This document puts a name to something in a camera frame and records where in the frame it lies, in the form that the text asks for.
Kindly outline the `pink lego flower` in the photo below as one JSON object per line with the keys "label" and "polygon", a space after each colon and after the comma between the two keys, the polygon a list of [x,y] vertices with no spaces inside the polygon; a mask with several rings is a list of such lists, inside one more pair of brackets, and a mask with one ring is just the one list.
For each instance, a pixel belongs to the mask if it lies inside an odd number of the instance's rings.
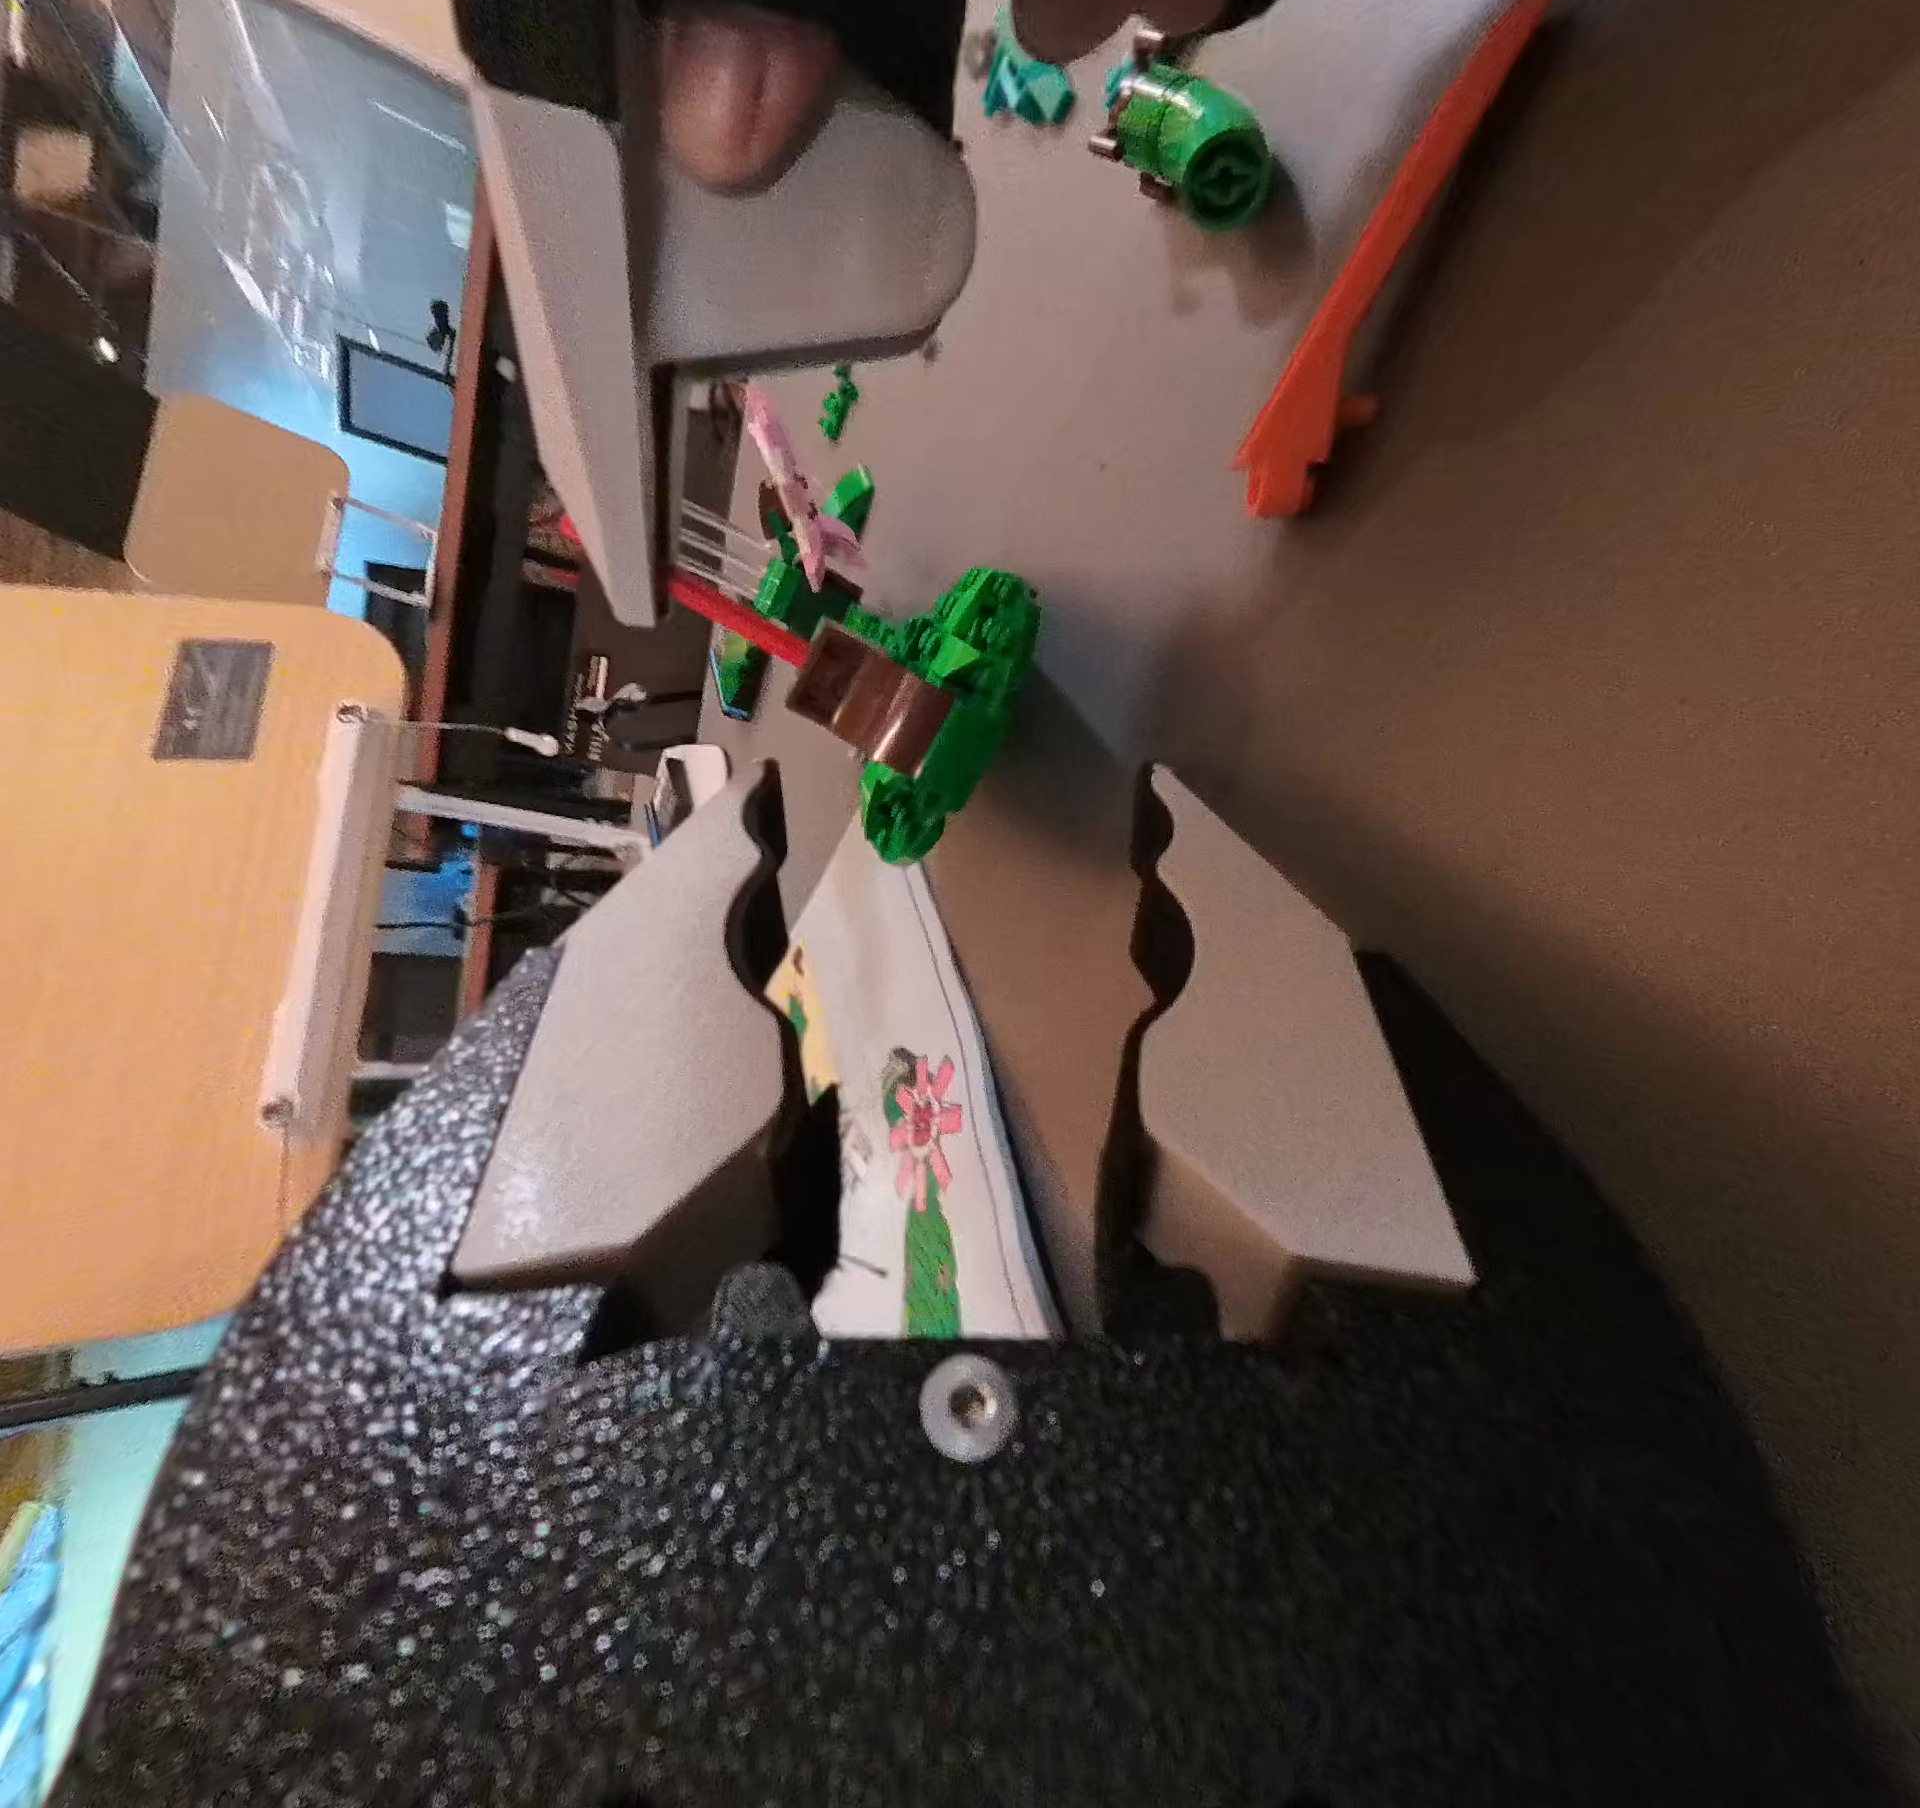
{"label": "pink lego flower", "polygon": [[834,621],[882,643],[883,617],[861,599],[860,525],[820,502],[777,410],[754,384],[742,396],[742,423],[765,469],[757,521],[768,559],[751,596],[754,613],[804,642]]}

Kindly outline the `green lego base with brown piece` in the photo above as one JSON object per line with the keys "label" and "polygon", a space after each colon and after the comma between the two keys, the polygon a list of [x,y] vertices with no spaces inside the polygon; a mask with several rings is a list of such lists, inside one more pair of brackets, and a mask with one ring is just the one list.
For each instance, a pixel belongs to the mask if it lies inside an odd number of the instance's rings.
{"label": "green lego base with brown piece", "polygon": [[784,706],[857,755],[878,859],[922,863],[963,812],[1011,734],[1041,621],[1020,574],[974,566],[922,612],[848,602],[816,623]]}

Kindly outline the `person's right hand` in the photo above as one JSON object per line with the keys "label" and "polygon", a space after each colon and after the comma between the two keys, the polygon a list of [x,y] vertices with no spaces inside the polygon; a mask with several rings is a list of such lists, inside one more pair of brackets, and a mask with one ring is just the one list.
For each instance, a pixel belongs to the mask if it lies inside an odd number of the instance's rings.
{"label": "person's right hand", "polygon": [[[1127,19],[1207,29],[1230,0],[1008,0],[1023,50],[1065,66]],[[771,182],[814,132],[838,84],[824,27],[754,7],[689,7],[661,24],[661,132],[683,172],[716,191]]]}

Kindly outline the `black monitor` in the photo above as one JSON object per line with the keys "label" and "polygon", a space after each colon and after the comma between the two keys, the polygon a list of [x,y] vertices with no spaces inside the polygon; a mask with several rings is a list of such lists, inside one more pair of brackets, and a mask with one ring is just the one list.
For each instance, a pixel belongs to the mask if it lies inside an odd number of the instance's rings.
{"label": "black monitor", "polygon": [[336,410],[341,436],[447,465],[458,381],[405,356],[336,333]]}

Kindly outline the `teal lego plate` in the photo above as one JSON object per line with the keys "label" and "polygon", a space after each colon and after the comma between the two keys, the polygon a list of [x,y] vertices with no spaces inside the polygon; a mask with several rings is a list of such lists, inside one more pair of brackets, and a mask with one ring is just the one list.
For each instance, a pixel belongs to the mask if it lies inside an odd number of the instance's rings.
{"label": "teal lego plate", "polygon": [[990,27],[971,37],[969,68],[984,117],[1016,115],[1056,130],[1074,111],[1078,95],[1065,68],[1023,47],[1006,2],[996,7]]}

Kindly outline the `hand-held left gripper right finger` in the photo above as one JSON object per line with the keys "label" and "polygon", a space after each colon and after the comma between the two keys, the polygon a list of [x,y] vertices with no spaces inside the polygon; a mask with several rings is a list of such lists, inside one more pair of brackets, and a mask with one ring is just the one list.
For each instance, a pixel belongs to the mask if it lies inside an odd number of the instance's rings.
{"label": "hand-held left gripper right finger", "polygon": [[1311,1280],[1471,1292],[1350,938],[1165,764],[1136,814],[1139,1245],[1204,1280],[1230,1341],[1278,1339]]}

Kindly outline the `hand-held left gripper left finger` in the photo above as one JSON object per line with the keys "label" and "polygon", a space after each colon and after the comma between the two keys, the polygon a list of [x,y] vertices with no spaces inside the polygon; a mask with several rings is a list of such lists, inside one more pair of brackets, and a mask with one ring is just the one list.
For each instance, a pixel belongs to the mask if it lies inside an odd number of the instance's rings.
{"label": "hand-held left gripper left finger", "polygon": [[447,1275],[709,1299],[777,1232],[798,1037],[765,995],[789,931],[780,767],[698,805],[557,944]]}

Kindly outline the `long orange lego piece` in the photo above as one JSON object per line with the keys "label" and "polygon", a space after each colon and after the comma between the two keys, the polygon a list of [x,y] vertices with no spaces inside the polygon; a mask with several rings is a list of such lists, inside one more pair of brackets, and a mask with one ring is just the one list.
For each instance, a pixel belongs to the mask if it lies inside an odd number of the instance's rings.
{"label": "long orange lego piece", "polygon": [[1511,0],[1477,36],[1408,141],[1237,444],[1231,465],[1244,478],[1252,518],[1299,516],[1339,439],[1380,418],[1373,392],[1348,387],[1359,331],[1553,2]]}

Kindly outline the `white bracket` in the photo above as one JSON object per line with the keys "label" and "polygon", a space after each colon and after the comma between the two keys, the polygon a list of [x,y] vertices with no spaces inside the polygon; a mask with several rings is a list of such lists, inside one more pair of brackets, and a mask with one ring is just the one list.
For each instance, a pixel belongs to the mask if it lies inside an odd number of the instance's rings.
{"label": "white bracket", "polygon": [[346,1123],[395,820],[395,718],[341,701],[324,728],[313,832],[259,1073],[263,1126],[292,1149]]}

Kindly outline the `small light wooden panel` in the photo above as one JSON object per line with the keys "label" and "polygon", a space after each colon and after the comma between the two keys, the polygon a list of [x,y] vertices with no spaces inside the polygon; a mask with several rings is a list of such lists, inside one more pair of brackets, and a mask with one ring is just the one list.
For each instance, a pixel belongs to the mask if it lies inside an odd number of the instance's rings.
{"label": "small light wooden panel", "polygon": [[349,467],[205,393],[155,400],[122,559],[157,596],[324,607]]}

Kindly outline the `lego instruction booklet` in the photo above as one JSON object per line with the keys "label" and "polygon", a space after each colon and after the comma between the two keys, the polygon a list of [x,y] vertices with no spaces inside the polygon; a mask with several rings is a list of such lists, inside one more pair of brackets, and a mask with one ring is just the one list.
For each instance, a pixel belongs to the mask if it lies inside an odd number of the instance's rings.
{"label": "lego instruction booklet", "polygon": [[985,1037],[918,863],[852,820],[764,987],[810,1102],[835,1099],[827,1339],[1054,1339]]}

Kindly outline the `green lego cylinder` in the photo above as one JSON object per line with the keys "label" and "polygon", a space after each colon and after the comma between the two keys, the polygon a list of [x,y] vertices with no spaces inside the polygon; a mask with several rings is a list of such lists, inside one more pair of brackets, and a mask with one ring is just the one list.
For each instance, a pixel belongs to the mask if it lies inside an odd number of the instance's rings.
{"label": "green lego cylinder", "polygon": [[1136,26],[1105,81],[1105,117],[1092,157],[1127,169],[1139,194],[1210,236],[1253,225],[1282,176],[1253,109],[1170,55],[1151,26]]}

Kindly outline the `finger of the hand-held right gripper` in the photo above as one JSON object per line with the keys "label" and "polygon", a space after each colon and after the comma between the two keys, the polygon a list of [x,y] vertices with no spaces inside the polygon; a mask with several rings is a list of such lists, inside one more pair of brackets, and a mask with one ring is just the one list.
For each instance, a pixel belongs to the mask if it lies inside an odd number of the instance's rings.
{"label": "finger of the hand-held right gripper", "polygon": [[655,430],[613,134],[491,84],[469,84],[467,109],[539,465],[611,616],[650,627],[661,596]]}

